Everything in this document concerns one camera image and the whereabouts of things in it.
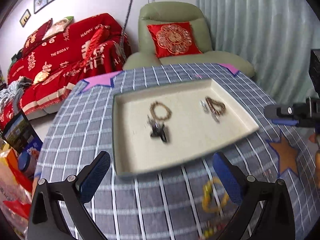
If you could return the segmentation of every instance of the brown beaded bracelet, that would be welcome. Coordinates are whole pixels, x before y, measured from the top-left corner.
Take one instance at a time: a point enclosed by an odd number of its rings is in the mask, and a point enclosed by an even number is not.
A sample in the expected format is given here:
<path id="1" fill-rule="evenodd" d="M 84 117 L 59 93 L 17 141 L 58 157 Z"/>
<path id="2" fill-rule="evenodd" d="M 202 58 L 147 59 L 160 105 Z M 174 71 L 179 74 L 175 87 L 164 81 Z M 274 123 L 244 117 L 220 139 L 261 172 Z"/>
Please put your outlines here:
<path id="1" fill-rule="evenodd" d="M 166 117 L 158 117 L 155 113 L 155 108 L 156 106 L 162 106 L 166 111 L 167 111 L 167 116 Z M 151 104 L 150 106 L 150 113 L 153 117 L 153 119 L 157 121 L 166 121 L 171 118 L 172 112 L 171 110 L 163 103 L 155 101 L 154 103 Z"/>
<path id="2" fill-rule="evenodd" d="M 222 114 L 225 113 L 225 111 L 226 111 L 226 106 L 225 106 L 224 103 L 219 102 L 219 101 L 216 101 L 216 100 L 213 100 L 213 99 L 210 98 L 210 97 L 206 97 L 206 98 L 205 98 L 205 101 L 207 102 L 207 104 L 208 104 L 208 106 L 209 106 L 209 108 L 210 108 L 210 110 L 211 110 L 211 112 L 212 112 L 213 114 L 219 116 L 219 115 L 222 115 Z M 218 111 L 217 109 L 214 108 L 213 105 L 219 106 L 219 107 L 221 108 L 221 110 Z"/>

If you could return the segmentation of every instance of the green leather armchair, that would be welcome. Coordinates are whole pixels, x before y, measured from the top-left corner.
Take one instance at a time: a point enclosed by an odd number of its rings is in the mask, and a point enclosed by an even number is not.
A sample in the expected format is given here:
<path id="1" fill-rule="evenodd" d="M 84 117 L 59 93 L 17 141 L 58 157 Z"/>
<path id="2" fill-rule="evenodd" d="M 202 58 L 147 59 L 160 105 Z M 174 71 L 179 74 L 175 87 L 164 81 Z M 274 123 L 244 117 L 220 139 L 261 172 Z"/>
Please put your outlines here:
<path id="1" fill-rule="evenodd" d="M 147 25 L 173 22 L 190 22 L 198 49 L 203 54 L 156 57 L 156 46 Z M 132 54 L 124 70 L 185 63 L 229 63 L 248 77 L 254 76 L 253 66 L 238 55 L 226 51 L 214 51 L 209 29 L 202 11 L 193 4 L 182 2 L 153 2 L 140 10 L 139 52 Z"/>

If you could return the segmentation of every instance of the red pillow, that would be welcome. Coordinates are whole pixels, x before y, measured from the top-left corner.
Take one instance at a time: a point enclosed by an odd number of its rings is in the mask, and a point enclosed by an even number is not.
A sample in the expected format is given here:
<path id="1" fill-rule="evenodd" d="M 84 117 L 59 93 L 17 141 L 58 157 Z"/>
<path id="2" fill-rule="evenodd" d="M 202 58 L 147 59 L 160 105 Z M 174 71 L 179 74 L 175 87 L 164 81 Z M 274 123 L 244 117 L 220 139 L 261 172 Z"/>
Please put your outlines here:
<path id="1" fill-rule="evenodd" d="M 22 58 L 25 58 L 38 45 L 42 44 L 42 38 L 52 25 L 52 18 L 43 24 L 39 29 L 33 32 L 26 40 L 22 51 Z"/>
<path id="2" fill-rule="evenodd" d="M 189 22 L 148 25 L 148 29 L 156 45 L 158 58 L 202 54 L 194 41 Z"/>

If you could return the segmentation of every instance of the white tray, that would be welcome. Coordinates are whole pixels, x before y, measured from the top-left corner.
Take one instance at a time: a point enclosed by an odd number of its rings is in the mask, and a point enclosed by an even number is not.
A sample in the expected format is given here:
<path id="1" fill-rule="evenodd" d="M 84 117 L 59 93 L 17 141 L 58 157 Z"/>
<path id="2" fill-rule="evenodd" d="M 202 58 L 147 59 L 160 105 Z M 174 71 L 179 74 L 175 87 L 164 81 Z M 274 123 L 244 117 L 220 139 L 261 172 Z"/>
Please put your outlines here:
<path id="1" fill-rule="evenodd" d="M 226 112 L 216 123 L 200 104 L 209 96 L 222 101 Z M 165 122 L 169 143 L 150 138 L 150 105 L 159 101 L 172 117 Z M 156 107 L 158 116 L 166 111 Z M 119 94 L 113 102 L 114 167 L 132 176 L 176 166 L 247 137 L 259 129 L 247 111 L 212 79 L 173 83 Z"/>

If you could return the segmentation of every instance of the plaid tablecloth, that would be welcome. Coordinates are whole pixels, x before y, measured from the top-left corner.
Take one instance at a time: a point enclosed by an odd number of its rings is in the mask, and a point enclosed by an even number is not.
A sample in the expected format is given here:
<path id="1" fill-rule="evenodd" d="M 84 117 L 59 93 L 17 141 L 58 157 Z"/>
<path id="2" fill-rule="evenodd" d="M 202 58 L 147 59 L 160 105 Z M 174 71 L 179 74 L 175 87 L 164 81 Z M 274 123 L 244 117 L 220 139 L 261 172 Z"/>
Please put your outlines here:
<path id="1" fill-rule="evenodd" d="M 262 171 L 270 169 L 272 182 L 277 179 L 278 156 L 266 140 L 279 140 L 281 132 L 299 151 L 300 177 L 289 170 L 281 177 L 287 184 L 293 206 L 296 238 L 303 239 L 320 214 L 320 200 L 313 179 L 315 153 L 307 149 L 306 142 L 294 128 L 273 125 L 264 118 L 263 108 L 273 100 L 254 82 L 242 73 L 234 77 L 217 64 L 129 70 L 114 78 L 114 88 L 96 86 L 83 93 L 87 83 L 80 81 L 48 131 L 36 172 L 42 172 L 42 178 L 50 182 L 61 181 L 78 174 L 101 150 L 112 153 L 111 113 L 115 94 L 199 78 L 213 78 L 259 120 L 258 132 L 222 150 L 244 174 L 267 181 Z M 110 168 L 94 198 L 85 206 L 110 240 L 195 240 L 204 232 L 208 219 L 230 218 L 237 208 L 229 201 L 219 214 L 202 210 L 202 187 L 213 176 L 216 174 L 211 156 L 131 181 L 119 179 Z M 213 205 L 220 205 L 223 194 L 223 188 L 213 189 Z M 263 203 L 257 205 L 244 239 L 251 235 L 262 206 Z M 65 205 L 61 207 L 72 233 L 81 238 Z"/>

